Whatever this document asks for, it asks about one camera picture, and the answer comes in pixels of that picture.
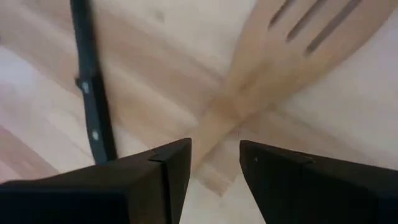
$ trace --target spatula slot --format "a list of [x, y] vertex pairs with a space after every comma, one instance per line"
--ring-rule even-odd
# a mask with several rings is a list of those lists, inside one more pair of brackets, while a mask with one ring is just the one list
[[293, 29], [287, 34], [286, 41], [289, 42], [294, 39], [317, 14], [319, 9], [325, 4], [325, 2], [327, 2], [327, 0], [317, 0], [304, 14], [304, 16], [298, 21], [298, 23], [293, 27]]
[[362, 0], [350, 0], [349, 3], [326, 25], [314, 38], [305, 50], [306, 55], [311, 55], [322, 42], [354, 11]]
[[270, 29], [273, 25], [275, 25], [279, 19], [287, 12], [287, 10], [293, 5], [296, 0], [286, 0], [285, 3], [279, 8], [279, 10], [272, 17], [271, 21], [268, 24], [268, 29]]

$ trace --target wooden surface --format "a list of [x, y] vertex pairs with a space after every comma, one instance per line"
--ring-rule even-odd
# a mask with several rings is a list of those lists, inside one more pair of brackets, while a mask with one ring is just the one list
[[[223, 83], [253, 4], [95, 0], [120, 156], [197, 126]], [[68, 1], [0, 1], [0, 37], [0, 179], [93, 164], [73, 81]], [[239, 139], [398, 169], [397, 39], [394, 11], [325, 78], [231, 133], [193, 174], [182, 223], [264, 223], [239, 168]]]

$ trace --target slotted wooden spatula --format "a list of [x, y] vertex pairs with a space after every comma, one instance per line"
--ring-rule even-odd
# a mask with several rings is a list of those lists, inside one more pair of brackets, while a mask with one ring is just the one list
[[286, 99], [354, 53], [397, 2], [258, 0], [224, 87], [192, 132], [192, 170], [248, 116]]

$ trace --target black plastic piece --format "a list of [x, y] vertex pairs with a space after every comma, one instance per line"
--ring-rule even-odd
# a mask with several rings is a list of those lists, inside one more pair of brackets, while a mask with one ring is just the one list
[[191, 139], [41, 180], [0, 185], [0, 223], [180, 221]]
[[70, 1], [79, 58], [77, 86], [83, 92], [88, 139], [96, 164], [117, 159], [108, 101], [96, 49], [89, 0]]
[[398, 172], [241, 141], [244, 177], [267, 224], [398, 223]]

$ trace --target black knife handle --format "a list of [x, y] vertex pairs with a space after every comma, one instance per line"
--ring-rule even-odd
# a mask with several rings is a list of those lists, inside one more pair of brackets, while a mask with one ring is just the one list
[[70, 1], [79, 58], [77, 86], [83, 92], [86, 127], [96, 164], [117, 159], [108, 101], [100, 70], [89, 0]]

